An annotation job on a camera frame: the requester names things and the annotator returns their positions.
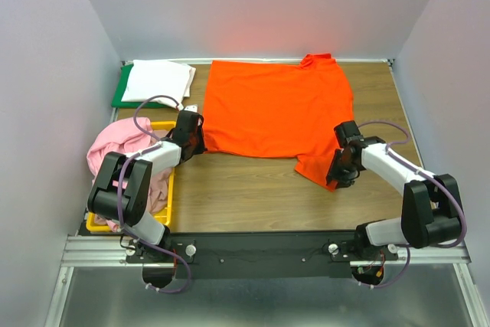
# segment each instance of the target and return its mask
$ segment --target pink cloth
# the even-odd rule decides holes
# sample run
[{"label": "pink cloth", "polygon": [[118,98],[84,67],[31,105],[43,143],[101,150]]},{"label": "pink cloth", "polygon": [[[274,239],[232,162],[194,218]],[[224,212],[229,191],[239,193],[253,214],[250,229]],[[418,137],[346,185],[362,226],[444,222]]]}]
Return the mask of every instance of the pink cloth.
[{"label": "pink cloth", "polygon": [[[138,124],[149,132],[152,131],[152,124],[148,118],[138,118]],[[155,132],[158,136],[165,136],[166,131]],[[109,152],[127,153],[136,152],[151,146],[152,137],[141,132],[136,128],[132,118],[118,120],[108,125],[96,138],[87,153],[89,169],[94,176],[100,170],[104,157]],[[161,211],[167,205],[168,177],[172,172],[171,168],[159,172],[152,176],[146,210],[151,214]],[[96,223],[107,223],[112,231],[117,231],[118,225],[112,221],[96,216]]]}]

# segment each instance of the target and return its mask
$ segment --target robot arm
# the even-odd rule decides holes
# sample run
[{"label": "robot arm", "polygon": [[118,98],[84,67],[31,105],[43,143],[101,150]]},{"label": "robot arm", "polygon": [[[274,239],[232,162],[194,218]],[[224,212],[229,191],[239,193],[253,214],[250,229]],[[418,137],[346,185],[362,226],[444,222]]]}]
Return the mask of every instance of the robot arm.
[{"label": "robot arm", "polygon": [[349,187],[361,171],[370,169],[403,195],[401,217],[357,227],[358,248],[387,244],[421,248],[456,239],[461,234],[461,219],[454,206],[420,173],[439,182],[461,205],[458,185],[451,175],[434,175],[389,151],[382,139],[364,138],[354,121],[336,126],[335,135],[341,149],[335,153],[327,183],[336,181],[338,188]]},{"label": "robot arm", "polygon": [[[170,233],[146,210],[150,179],[162,170],[173,168],[205,151],[203,120],[196,112],[181,111],[171,138],[146,149],[147,153],[136,157],[126,169],[124,178],[127,185],[122,193],[125,229],[150,244],[168,249]],[[111,152],[106,155],[90,192],[89,211],[119,223],[116,182],[124,162],[134,154]]]}]

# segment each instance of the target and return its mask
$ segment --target gray floor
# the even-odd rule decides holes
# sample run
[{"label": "gray floor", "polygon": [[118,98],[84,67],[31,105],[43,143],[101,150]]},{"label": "gray floor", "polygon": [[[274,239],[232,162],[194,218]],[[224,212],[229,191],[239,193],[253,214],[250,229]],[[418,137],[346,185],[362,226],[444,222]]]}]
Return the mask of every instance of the gray floor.
[{"label": "gray floor", "polygon": [[195,280],[180,295],[145,290],[141,269],[77,269],[62,326],[467,326],[452,265],[412,265],[394,286],[350,280]]}]

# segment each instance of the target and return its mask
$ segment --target metal screw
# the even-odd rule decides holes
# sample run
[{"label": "metal screw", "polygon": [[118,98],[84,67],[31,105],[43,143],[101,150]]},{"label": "metal screw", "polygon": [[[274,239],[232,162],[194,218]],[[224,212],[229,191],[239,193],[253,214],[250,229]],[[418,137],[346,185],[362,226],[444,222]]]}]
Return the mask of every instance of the metal screw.
[{"label": "metal screw", "polygon": [[328,246],[328,252],[333,256],[338,254],[338,245],[335,243],[330,244]]},{"label": "metal screw", "polygon": [[196,254],[196,247],[193,245],[193,244],[189,244],[188,246],[186,246],[185,248],[185,253],[189,256],[189,257],[192,257]]},{"label": "metal screw", "polygon": [[395,244],[388,244],[388,251],[392,254],[398,253],[397,246]]}]

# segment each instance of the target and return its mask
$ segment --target orange t-shirt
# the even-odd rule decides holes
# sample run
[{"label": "orange t-shirt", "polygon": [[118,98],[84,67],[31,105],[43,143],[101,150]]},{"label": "orange t-shirt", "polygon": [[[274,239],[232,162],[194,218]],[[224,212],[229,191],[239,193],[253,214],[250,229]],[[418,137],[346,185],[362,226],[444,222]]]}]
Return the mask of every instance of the orange t-shirt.
[{"label": "orange t-shirt", "polygon": [[330,54],[306,55],[299,66],[214,61],[204,99],[204,141],[209,152],[297,157],[296,171],[327,188],[338,148],[334,127],[354,119],[352,100]]}]

